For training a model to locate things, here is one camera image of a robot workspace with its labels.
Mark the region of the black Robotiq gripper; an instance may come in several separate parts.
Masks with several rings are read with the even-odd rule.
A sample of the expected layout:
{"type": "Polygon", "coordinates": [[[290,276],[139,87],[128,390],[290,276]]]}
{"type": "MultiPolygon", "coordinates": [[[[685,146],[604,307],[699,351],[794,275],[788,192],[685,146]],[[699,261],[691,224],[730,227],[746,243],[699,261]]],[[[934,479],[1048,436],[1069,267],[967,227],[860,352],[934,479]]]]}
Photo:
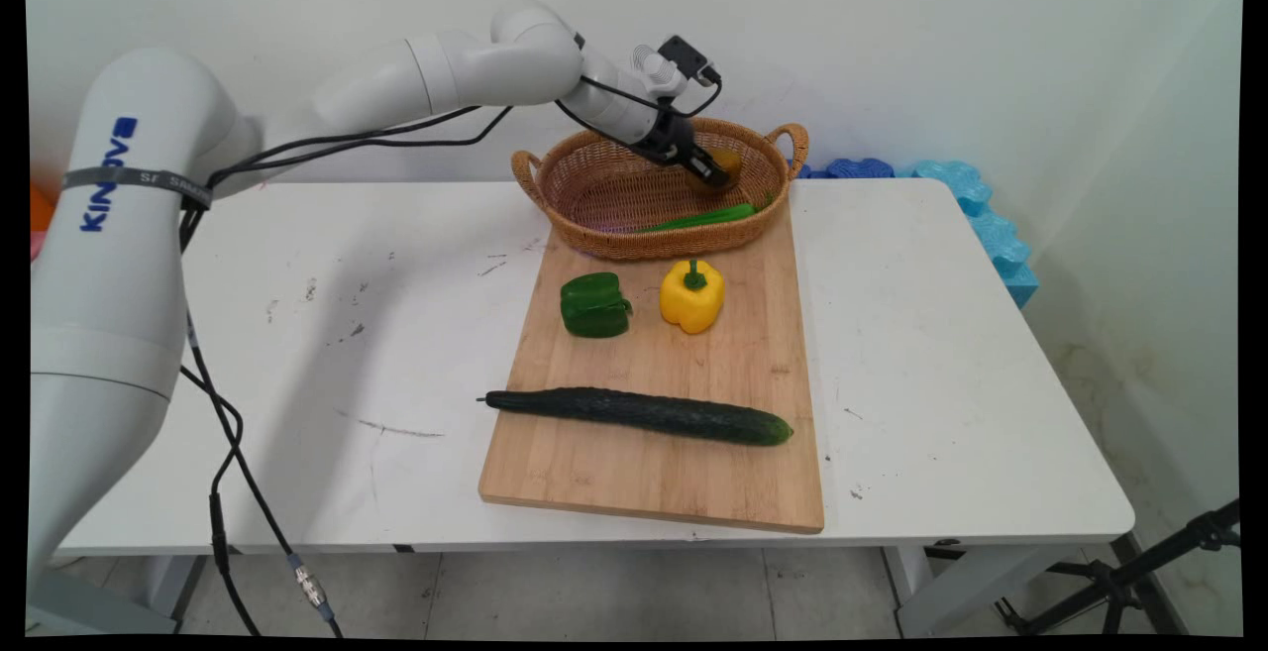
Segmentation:
{"type": "Polygon", "coordinates": [[[697,187],[728,187],[730,173],[705,147],[694,141],[692,119],[661,112],[649,133],[630,145],[631,154],[657,166],[682,166],[697,187]]]}

